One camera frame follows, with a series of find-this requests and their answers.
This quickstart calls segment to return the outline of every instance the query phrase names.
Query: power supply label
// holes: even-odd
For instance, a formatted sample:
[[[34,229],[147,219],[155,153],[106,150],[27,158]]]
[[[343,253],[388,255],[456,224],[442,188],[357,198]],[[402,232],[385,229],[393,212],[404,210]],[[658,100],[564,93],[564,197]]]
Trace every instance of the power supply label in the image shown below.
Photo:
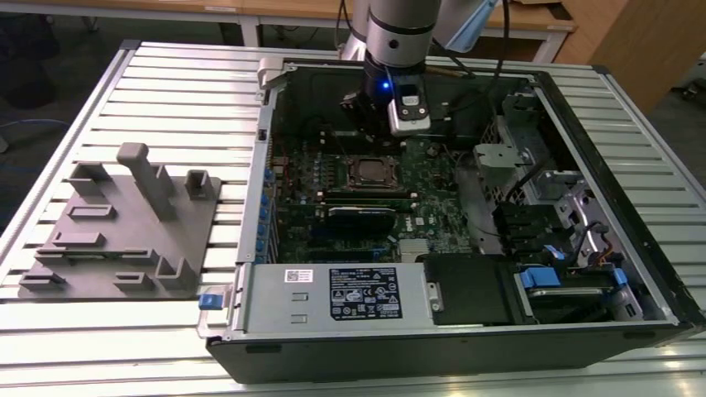
[[[331,317],[335,321],[402,318],[398,271],[331,269]]]

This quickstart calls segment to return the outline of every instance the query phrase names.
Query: blue tab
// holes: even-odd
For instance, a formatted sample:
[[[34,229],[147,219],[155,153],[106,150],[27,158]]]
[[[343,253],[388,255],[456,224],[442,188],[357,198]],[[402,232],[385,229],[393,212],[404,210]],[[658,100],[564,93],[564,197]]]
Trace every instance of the blue tab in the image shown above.
[[[622,269],[614,269],[614,278],[618,285],[628,285],[628,276]]]
[[[562,286],[553,267],[532,267],[520,274],[520,279],[526,288]]]
[[[534,287],[534,280],[532,279],[532,274],[529,272],[524,271],[520,273],[520,279],[522,280],[522,285],[526,288]]]
[[[223,309],[223,295],[203,294],[199,297],[201,310],[222,310]]]
[[[552,255],[561,261],[566,258],[564,255],[564,252],[561,252],[554,246],[544,246],[548,250],[550,250]]]

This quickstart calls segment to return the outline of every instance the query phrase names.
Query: barcode label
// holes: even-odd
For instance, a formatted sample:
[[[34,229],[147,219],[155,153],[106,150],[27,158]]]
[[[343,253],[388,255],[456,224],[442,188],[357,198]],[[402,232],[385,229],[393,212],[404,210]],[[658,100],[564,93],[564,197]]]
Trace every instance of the barcode label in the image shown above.
[[[286,283],[313,283],[314,282],[314,271],[307,270],[290,270],[285,271],[285,282]]]

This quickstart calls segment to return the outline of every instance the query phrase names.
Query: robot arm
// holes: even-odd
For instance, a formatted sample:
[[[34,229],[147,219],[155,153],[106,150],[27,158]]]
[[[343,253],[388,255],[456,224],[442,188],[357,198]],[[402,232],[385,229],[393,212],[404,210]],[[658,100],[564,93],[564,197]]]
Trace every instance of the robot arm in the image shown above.
[[[405,137],[430,129],[424,71],[432,38],[469,50],[498,0],[357,0],[345,59],[365,61],[362,90],[342,104],[353,118],[386,118],[370,134]]]

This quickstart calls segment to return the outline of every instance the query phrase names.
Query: slotted metal table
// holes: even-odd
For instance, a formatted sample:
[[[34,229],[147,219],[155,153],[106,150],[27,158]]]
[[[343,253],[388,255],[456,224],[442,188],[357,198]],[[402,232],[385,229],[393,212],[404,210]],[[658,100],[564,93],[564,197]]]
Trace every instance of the slotted metal table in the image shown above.
[[[81,111],[0,239],[0,395],[629,395],[706,390],[706,333],[628,352],[589,368],[350,383],[239,385],[210,357],[187,302],[31,304],[18,282],[74,188],[74,163],[105,161],[115,174],[125,141],[150,145],[171,175],[206,168],[226,184],[201,285],[233,281],[239,221],[258,128],[258,62],[266,56],[330,60],[334,52],[129,43]],[[452,65],[432,58],[432,64]],[[469,66],[494,67],[493,61]],[[510,63],[552,73],[598,150],[706,307],[706,193],[609,74],[588,66]],[[213,325],[226,317],[210,316]]]

